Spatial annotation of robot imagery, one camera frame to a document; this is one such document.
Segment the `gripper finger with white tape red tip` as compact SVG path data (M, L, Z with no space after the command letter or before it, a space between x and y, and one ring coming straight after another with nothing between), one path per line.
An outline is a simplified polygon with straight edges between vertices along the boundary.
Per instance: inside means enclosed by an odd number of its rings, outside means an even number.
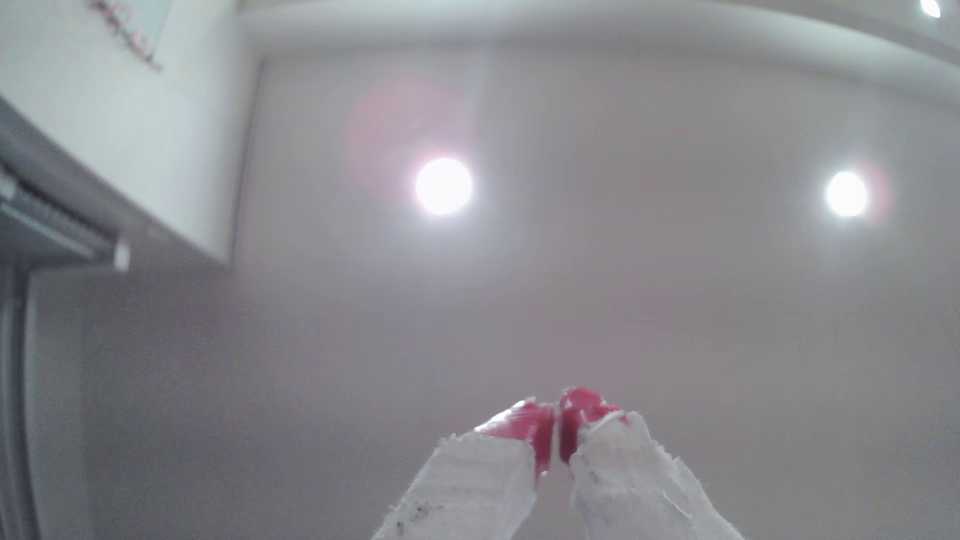
M512 539L549 470L556 406L522 399L442 439L372 539Z
M558 443L588 539L743 539L641 413L589 388L566 388Z

